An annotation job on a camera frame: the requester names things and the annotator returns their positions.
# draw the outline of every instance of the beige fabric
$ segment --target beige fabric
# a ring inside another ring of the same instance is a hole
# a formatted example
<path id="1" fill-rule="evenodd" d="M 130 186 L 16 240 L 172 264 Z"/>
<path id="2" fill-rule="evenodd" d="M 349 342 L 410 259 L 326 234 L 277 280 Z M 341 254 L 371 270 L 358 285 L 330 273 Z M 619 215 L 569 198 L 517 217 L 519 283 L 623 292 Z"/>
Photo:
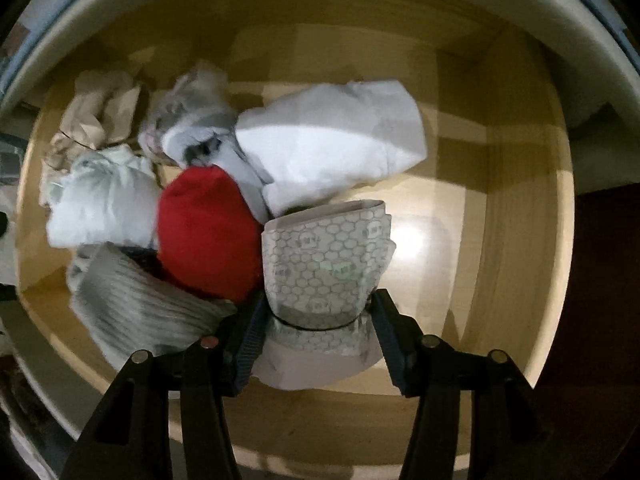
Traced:
<path id="1" fill-rule="evenodd" d="M 76 79 L 76 95 L 42 158 L 40 205 L 50 203 L 50 188 L 89 150 L 116 144 L 131 134 L 140 86 L 121 70 L 87 70 Z"/>

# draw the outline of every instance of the gray sweater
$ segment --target gray sweater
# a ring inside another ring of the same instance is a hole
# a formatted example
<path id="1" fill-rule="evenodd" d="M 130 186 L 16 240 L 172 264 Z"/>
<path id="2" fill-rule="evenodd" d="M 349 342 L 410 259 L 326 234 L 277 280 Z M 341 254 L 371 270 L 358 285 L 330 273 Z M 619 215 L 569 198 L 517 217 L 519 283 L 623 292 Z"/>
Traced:
<path id="1" fill-rule="evenodd" d="M 71 310 L 116 370 L 139 349 L 184 350 L 236 312 L 231 301 L 201 300 L 158 280 L 110 243 L 79 247 L 66 282 Z"/>

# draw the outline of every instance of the gray and white cloth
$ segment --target gray and white cloth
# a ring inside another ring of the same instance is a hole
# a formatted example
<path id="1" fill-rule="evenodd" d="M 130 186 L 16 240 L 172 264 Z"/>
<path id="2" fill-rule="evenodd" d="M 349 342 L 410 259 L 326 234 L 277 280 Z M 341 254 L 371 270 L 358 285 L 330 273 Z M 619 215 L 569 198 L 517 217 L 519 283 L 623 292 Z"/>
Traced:
<path id="1" fill-rule="evenodd" d="M 238 114 L 227 93 L 226 74 L 199 61 L 153 105 L 138 141 L 146 156 L 161 164 L 222 168 L 238 184 L 254 218 L 265 224 L 270 215 L 262 198 L 264 182 L 238 145 Z"/>
<path id="2" fill-rule="evenodd" d="M 238 184 L 254 218 L 263 225 L 269 221 L 262 198 L 264 183 L 246 161 L 232 132 L 220 134 L 208 128 L 174 130 L 162 138 L 162 148 L 181 168 L 218 166 L 224 170 Z"/>
<path id="3" fill-rule="evenodd" d="M 147 274 L 113 244 L 81 246 L 66 272 L 70 308 L 116 370 L 139 349 L 162 355 L 215 333 L 236 312 Z"/>
<path id="4" fill-rule="evenodd" d="M 160 97 L 140 125 L 138 143 L 152 161 L 186 167 L 183 150 L 164 152 L 162 140 L 167 134 L 179 134 L 183 146 L 189 146 L 193 134 L 202 142 L 203 132 L 229 134 L 238 114 L 227 99 L 226 74 L 212 64 L 200 60 L 176 81 L 174 88 Z"/>

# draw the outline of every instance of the black elastic band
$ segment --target black elastic band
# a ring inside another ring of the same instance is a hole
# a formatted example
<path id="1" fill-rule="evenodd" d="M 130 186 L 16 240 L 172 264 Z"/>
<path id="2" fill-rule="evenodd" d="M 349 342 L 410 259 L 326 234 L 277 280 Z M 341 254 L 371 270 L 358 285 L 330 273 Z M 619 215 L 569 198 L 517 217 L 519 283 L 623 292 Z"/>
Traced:
<path id="1" fill-rule="evenodd" d="M 82 142 L 80 142 L 79 140 L 75 140 L 73 137 L 68 136 L 65 132 L 63 132 L 62 130 L 58 130 L 61 134 L 63 134 L 67 139 L 72 140 L 73 142 L 75 142 L 76 144 L 80 144 L 80 146 L 82 146 L 83 148 L 86 148 L 88 150 L 92 150 L 92 152 L 97 152 L 98 150 L 96 150 L 95 148 L 92 148 L 91 146 L 87 146 L 86 144 L 83 144 Z"/>
<path id="2" fill-rule="evenodd" d="M 284 321 L 284 319 L 282 319 L 281 317 L 276 316 L 274 314 L 273 310 L 271 311 L 271 315 L 275 319 L 277 319 L 279 322 L 281 322 L 283 325 L 289 326 L 291 328 L 295 328 L 296 330 L 302 330 L 303 332 L 326 332 L 327 330 L 338 330 L 339 328 L 346 328 L 350 324 L 355 323 L 358 320 L 358 317 L 360 317 L 360 315 L 358 314 L 358 317 L 356 317 L 355 319 L 351 320 L 350 322 L 345 323 L 343 325 L 339 325 L 339 326 L 332 326 L 331 328 L 304 328 L 303 326 L 294 325 L 293 323 L 290 323 L 289 321 Z"/>

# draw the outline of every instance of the dark red surface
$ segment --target dark red surface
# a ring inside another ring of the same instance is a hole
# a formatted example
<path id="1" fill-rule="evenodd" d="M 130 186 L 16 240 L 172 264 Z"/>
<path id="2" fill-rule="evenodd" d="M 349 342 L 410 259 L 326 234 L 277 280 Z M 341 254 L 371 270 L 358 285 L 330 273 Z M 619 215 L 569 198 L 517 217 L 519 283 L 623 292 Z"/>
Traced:
<path id="1" fill-rule="evenodd" d="M 536 393 L 578 477 L 601 478 L 640 421 L 640 185 L 576 198 L 566 301 Z"/>

